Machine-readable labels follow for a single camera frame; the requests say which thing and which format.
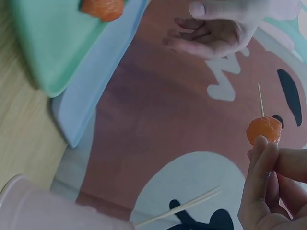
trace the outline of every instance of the white letter print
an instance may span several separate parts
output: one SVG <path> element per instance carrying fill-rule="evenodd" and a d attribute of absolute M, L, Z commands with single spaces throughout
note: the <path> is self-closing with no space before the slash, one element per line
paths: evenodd
<path fill-rule="evenodd" d="M 244 48 L 241 53 L 248 57 L 249 49 Z M 235 54 L 227 55 L 226 58 L 206 61 L 208 67 L 212 70 L 218 85 L 209 85 L 207 92 L 209 96 L 216 100 L 232 102 L 236 98 L 236 92 L 226 77 L 224 71 L 239 74 L 241 72 L 240 64 Z"/>

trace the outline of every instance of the cartoon eye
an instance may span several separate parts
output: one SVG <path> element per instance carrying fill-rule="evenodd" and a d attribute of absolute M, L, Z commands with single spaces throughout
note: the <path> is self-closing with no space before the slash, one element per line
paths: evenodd
<path fill-rule="evenodd" d="M 302 125 L 302 107 L 296 84 L 290 74 L 283 69 L 277 70 L 288 106 L 295 118 L 297 127 Z"/>
<path fill-rule="evenodd" d="M 272 116 L 272 117 L 274 117 L 275 119 L 279 120 L 279 121 L 281 122 L 281 124 L 282 124 L 282 128 L 284 127 L 284 124 L 283 124 L 283 119 L 282 119 L 282 117 L 281 117 L 281 116 L 274 115 L 274 116 Z"/>

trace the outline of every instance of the white plastic cup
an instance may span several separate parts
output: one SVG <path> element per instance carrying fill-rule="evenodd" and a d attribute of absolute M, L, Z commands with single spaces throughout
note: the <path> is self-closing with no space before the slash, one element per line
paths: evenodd
<path fill-rule="evenodd" d="M 16 176 L 0 194 L 0 230 L 134 230 L 134 225 L 70 203 Z"/>

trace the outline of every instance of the fruit on toothpick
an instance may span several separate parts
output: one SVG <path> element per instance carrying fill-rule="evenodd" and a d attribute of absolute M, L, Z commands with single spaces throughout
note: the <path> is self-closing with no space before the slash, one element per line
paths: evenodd
<path fill-rule="evenodd" d="M 111 22 L 123 14 L 124 6 L 124 0 L 83 0 L 81 11 L 101 21 Z"/>
<path fill-rule="evenodd" d="M 254 146 L 256 137 L 264 136 L 269 142 L 279 143 L 281 137 L 282 123 L 274 117 L 260 117 L 253 120 L 246 135 L 250 143 Z"/>

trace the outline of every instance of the hand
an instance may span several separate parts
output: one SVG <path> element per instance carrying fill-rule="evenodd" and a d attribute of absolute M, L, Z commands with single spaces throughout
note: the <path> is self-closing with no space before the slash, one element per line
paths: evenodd
<path fill-rule="evenodd" d="M 192 32 L 168 31 L 170 49 L 204 59 L 221 58 L 245 48 L 269 10 L 270 0 L 203 0 L 193 2 L 193 19 L 175 23 Z"/>
<path fill-rule="evenodd" d="M 275 143 L 268 144 L 266 138 L 258 137 L 248 156 L 250 166 L 238 213 L 243 228 L 306 229 L 307 193 L 293 180 L 307 182 L 307 152 L 278 149 Z M 293 216 L 293 220 L 280 206 L 280 198 Z"/>

